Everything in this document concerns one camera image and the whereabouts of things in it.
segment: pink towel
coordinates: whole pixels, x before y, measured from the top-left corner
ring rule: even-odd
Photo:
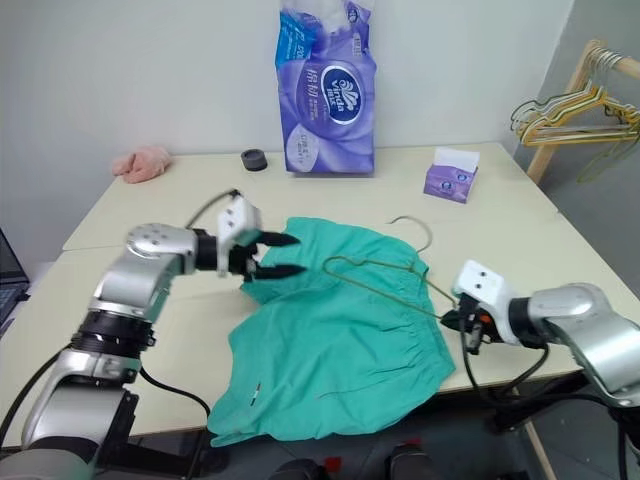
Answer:
[[[127,183],[140,183],[162,175],[171,164],[171,156],[162,147],[140,147],[113,161],[111,171]]]

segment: wooden stand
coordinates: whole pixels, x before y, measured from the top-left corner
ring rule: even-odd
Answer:
[[[601,40],[590,40],[589,42],[587,42],[587,45],[584,47],[584,51],[580,56],[578,66],[573,72],[571,80],[569,80],[569,84],[567,85],[565,93],[575,92],[584,87],[589,74],[587,59],[589,57],[589,53],[597,47],[605,48],[606,45]],[[640,62],[632,58],[623,58],[615,64],[613,69],[640,80]],[[527,169],[527,175],[529,175],[531,180],[533,180],[536,184],[540,183],[544,172],[549,166],[549,162],[551,162],[551,157],[556,151],[556,148],[556,145],[545,145],[542,147],[538,147],[538,150],[536,151],[536,154],[534,155],[533,160],[531,161],[531,164]]]

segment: tissue package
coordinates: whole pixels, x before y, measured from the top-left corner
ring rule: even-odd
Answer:
[[[289,171],[373,171],[376,64],[363,3],[282,4],[276,70]]]

